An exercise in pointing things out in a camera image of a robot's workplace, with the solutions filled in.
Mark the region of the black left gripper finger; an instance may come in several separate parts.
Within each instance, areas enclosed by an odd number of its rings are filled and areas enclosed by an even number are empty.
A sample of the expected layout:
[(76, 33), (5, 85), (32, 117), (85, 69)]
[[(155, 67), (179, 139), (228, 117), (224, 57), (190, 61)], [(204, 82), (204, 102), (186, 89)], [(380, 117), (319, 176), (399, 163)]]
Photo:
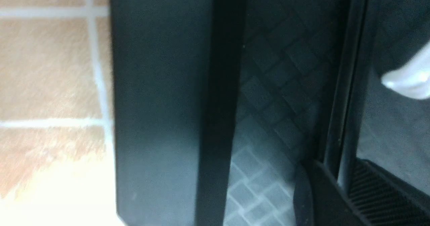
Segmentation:
[(429, 195), (369, 160), (357, 159), (348, 193), (318, 161), (296, 170), (297, 226), (428, 226)]

